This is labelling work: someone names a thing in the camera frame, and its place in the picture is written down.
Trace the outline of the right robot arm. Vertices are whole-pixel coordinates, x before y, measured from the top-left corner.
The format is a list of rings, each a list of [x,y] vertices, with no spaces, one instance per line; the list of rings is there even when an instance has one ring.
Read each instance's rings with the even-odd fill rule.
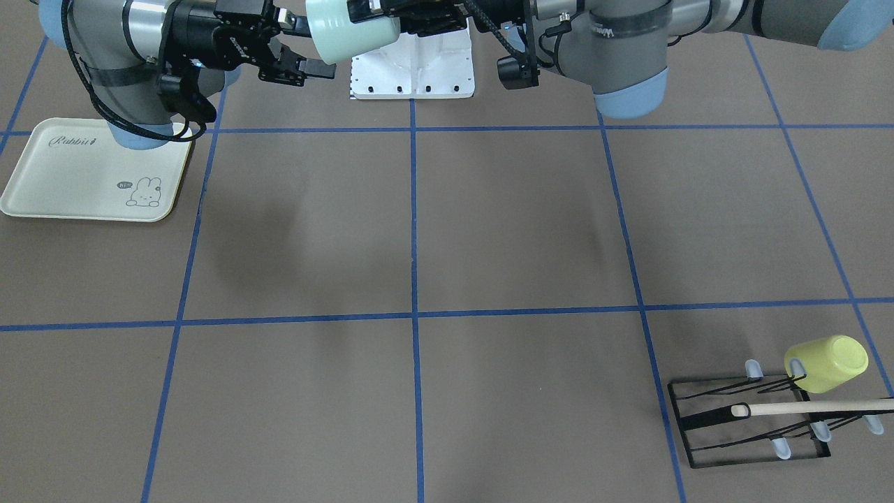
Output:
[[[197,140],[217,121],[210,98],[255,66],[263,82],[301,87],[336,67],[281,44],[310,37],[303,16],[272,1],[38,1],[112,137],[132,150]]]

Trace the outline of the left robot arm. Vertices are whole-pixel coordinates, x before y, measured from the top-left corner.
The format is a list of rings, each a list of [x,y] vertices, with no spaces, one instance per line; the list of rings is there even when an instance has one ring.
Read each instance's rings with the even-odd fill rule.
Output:
[[[473,22],[507,54],[505,89],[533,88],[542,70],[593,89],[604,117],[632,119],[664,99],[668,48],[698,33],[735,32],[839,52],[892,23],[891,1],[348,1],[355,24],[390,18],[429,37]]]

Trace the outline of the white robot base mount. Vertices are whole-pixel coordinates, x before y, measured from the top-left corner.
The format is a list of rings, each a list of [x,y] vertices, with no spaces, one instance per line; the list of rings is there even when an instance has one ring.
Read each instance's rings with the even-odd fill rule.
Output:
[[[351,61],[352,99],[468,99],[475,90],[468,28],[422,38],[402,33],[398,41]]]

